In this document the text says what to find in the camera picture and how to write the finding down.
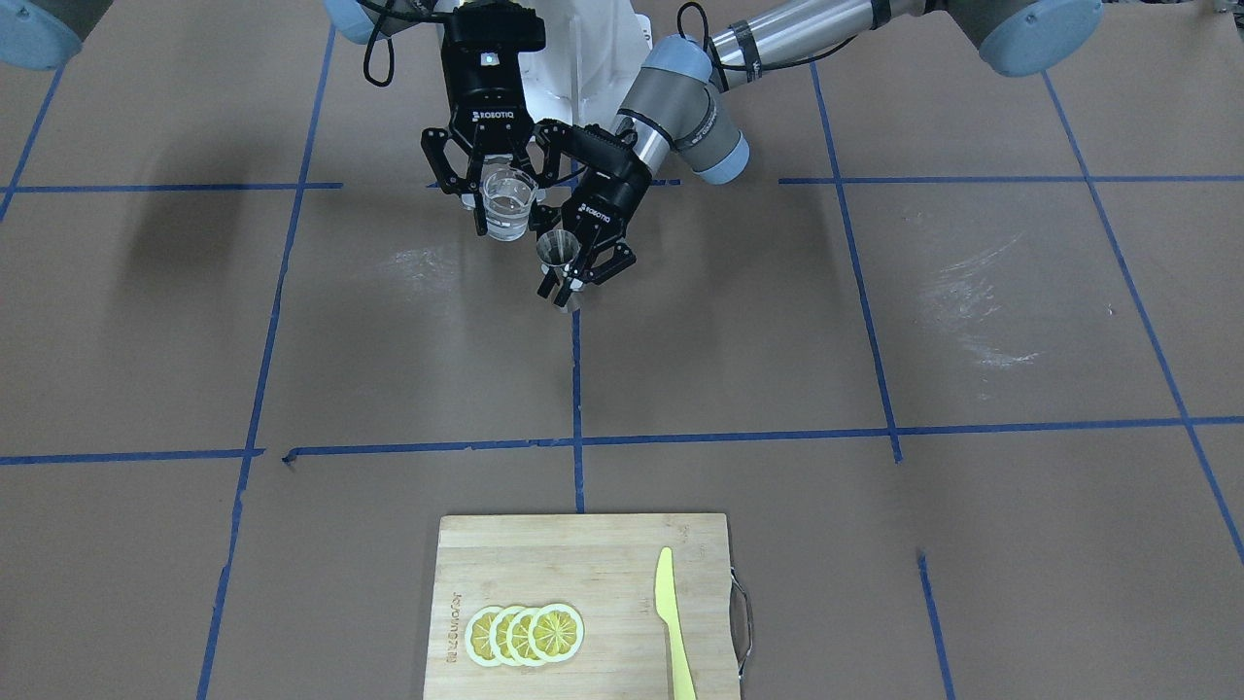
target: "cutting board handle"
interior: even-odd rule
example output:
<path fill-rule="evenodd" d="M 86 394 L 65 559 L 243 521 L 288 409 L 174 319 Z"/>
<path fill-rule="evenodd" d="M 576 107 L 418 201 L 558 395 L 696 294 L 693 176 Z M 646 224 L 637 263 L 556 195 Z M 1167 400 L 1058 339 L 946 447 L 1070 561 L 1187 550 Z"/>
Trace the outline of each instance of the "cutting board handle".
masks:
<path fill-rule="evenodd" d="M 734 601 L 743 603 L 743 629 L 748 638 L 741 645 L 736 637 L 739 625 L 734 624 Z M 739 660 L 739 683 L 743 683 L 743 676 L 748 673 L 748 659 L 751 658 L 751 650 L 754 649 L 753 629 L 751 596 L 748 594 L 748 589 L 739 582 L 739 572 L 734 567 L 730 567 L 730 638 L 734 639 L 734 653 Z"/>

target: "robotiq logo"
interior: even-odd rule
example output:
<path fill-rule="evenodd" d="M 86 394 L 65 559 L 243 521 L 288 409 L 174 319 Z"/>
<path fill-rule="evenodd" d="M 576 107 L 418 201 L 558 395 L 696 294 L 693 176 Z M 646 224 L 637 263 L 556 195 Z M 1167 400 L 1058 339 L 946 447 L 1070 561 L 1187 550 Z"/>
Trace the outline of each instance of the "robotiq logo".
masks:
<path fill-rule="evenodd" d="M 470 121 L 478 122 L 479 119 L 513 119 L 514 112 L 495 111 L 495 112 L 471 112 Z"/>
<path fill-rule="evenodd" d="M 597 211 L 596 209 L 593 209 L 593 208 L 588 206 L 587 204 L 580 204 L 580 205 L 578 205 L 578 210 L 580 210 L 580 213 L 583 213 L 583 214 L 591 214 L 591 215 L 593 215 L 593 216 L 596 216 L 596 218 L 601 219 L 601 220 L 602 220 L 602 221 L 605 221 L 605 223 L 610 223 L 610 221 L 612 221 L 612 220 L 613 220 L 613 219 L 611 219 L 610 216 L 607 216 L 607 215 L 605 215 L 605 214 L 602 214 L 602 213 Z"/>

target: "yellow plastic knife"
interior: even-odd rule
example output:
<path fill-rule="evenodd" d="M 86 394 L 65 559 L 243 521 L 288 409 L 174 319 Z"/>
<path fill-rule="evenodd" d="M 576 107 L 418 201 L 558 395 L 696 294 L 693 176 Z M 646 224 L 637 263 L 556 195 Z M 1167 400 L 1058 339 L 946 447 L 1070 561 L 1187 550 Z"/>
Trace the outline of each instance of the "yellow plastic knife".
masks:
<path fill-rule="evenodd" d="M 674 679 L 674 700 L 695 700 L 692 669 L 683 648 L 683 628 L 678 622 L 678 597 L 674 594 L 674 552 L 669 547 L 657 558 L 657 614 L 669 630 L 669 668 Z"/>

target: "clear glass cup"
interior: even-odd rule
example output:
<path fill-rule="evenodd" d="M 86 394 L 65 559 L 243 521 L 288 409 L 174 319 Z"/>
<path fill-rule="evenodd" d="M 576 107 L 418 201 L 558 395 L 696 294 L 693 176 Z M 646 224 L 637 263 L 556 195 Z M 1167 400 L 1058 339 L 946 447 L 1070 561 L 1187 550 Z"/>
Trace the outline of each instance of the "clear glass cup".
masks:
<path fill-rule="evenodd" d="M 498 168 L 484 179 L 484 218 L 488 234 L 498 240 L 518 240 L 527 231 L 536 183 L 514 168 Z"/>
<path fill-rule="evenodd" d="M 562 267 L 575 261 L 581 245 L 573 233 L 564 228 L 546 231 L 536 240 L 536 255 L 550 267 Z"/>

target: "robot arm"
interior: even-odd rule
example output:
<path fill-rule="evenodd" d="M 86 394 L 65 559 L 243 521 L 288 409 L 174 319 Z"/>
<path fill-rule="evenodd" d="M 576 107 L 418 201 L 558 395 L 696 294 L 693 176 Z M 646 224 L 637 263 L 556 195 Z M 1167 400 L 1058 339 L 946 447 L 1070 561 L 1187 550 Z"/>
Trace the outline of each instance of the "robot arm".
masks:
<path fill-rule="evenodd" d="M 585 282 L 601 283 L 634 261 L 626 242 L 626 225 L 638 208 L 651 175 L 671 152 L 713 184 L 734 179 L 746 165 L 746 138 L 730 119 L 720 94 L 760 80 L 768 70 L 801 65 L 819 51 L 832 52 L 858 34 L 884 26 L 896 15 L 947 11 L 995 71 L 1023 76 L 1057 63 L 1084 44 L 1101 20 L 1100 0 L 790 0 L 705 41 L 671 36 L 644 61 L 613 123 L 613 149 L 631 147 L 632 168 L 620 187 L 611 164 L 598 168 L 581 157 L 587 174 L 561 208 L 565 229 L 541 230 L 537 251 L 575 250 L 559 265 L 545 257 L 547 296 L 557 283 L 554 302 L 565 305 L 570 291 Z M 708 20 L 704 20 L 705 29 Z M 569 231 L 573 244 L 566 245 Z M 611 257 L 597 262 L 605 251 Z"/>
<path fill-rule="evenodd" d="M 443 25 L 440 57 L 450 119 L 445 127 L 424 129 L 422 145 L 442 190 L 474 208 L 478 233 L 488 230 L 485 163 L 508 163 L 539 189 L 562 182 L 562 155 L 582 164 L 580 183 L 560 208 L 540 204 L 530 215 L 545 270 L 540 293 L 547 297 L 560 286 L 554 296 L 559 306 L 585 283 L 602 283 L 634 262 L 627 224 L 671 153 L 714 184 L 743 172 L 750 149 L 725 108 L 724 92 L 827 56 L 894 16 L 934 11 L 948 12 L 999 73 L 1030 75 L 1079 48 L 1102 14 L 1101 0 L 789 0 L 705 36 L 702 44 L 684 36 L 661 41 L 606 129 L 552 119 L 535 123 L 519 55 L 545 47 L 545 24 L 518 1 L 323 2 L 347 39 L 368 46 L 368 66 L 378 41 L 388 44 L 394 34 L 419 24 Z M 32 68 L 65 65 L 111 4 L 0 0 L 0 60 Z M 708 35 L 703 7 L 683 5 L 688 7 L 700 12 Z M 367 77 L 388 85 L 392 70 L 383 81 L 369 70 Z M 544 149 L 540 170 L 527 154 L 532 137 Z M 445 157 L 450 140 L 468 154 L 465 173 L 455 172 Z"/>

